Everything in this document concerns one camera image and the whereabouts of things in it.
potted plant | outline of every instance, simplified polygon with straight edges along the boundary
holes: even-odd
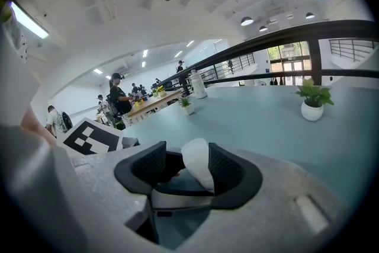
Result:
[[[324,112],[324,104],[334,105],[330,100],[329,88],[315,87],[312,79],[304,79],[303,85],[298,86],[296,94],[306,99],[301,105],[301,113],[306,120],[316,121]]]
[[[160,87],[158,87],[157,92],[158,92],[158,94],[159,94],[160,97],[163,97],[163,96],[166,95],[166,91],[163,88],[163,85],[161,85]]]
[[[179,98],[179,105],[186,115],[191,115],[195,111],[194,105],[191,104],[189,96]]]

person in white shirt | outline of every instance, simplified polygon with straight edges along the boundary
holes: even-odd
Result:
[[[66,126],[64,125],[62,118],[62,111],[55,109],[52,105],[47,108],[49,114],[47,115],[46,129],[57,137],[57,139],[62,138],[66,131]]]
[[[114,124],[114,118],[108,106],[108,102],[106,100],[103,100],[102,95],[97,96],[97,99],[100,100],[100,110],[104,113],[107,120],[113,125],[113,127],[116,127]]]

bottle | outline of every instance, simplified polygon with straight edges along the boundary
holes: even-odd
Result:
[[[196,72],[195,69],[191,71],[190,80],[193,87],[193,94],[196,98],[200,99],[208,95],[205,90],[203,79],[201,78],[200,74]]]

small plant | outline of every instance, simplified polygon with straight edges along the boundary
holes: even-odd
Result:
[[[190,98],[188,96],[179,98],[179,104],[182,108],[189,106],[191,104]]]
[[[319,108],[323,104],[334,105],[330,100],[329,88],[315,87],[312,79],[304,79],[303,85],[298,86],[299,91],[296,94],[305,97],[304,102],[309,107]]]

white pot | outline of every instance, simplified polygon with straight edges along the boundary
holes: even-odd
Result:
[[[195,111],[195,107],[193,104],[190,104],[186,106],[185,108],[182,107],[182,109],[184,111],[184,114],[186,115],[191,115]]]
[[[319,108],[310,107],[303,101],[301,105],[301,113],[306,120],[316,121],[321,118],[322,113],[324,113],[324,105],[321,105]]]

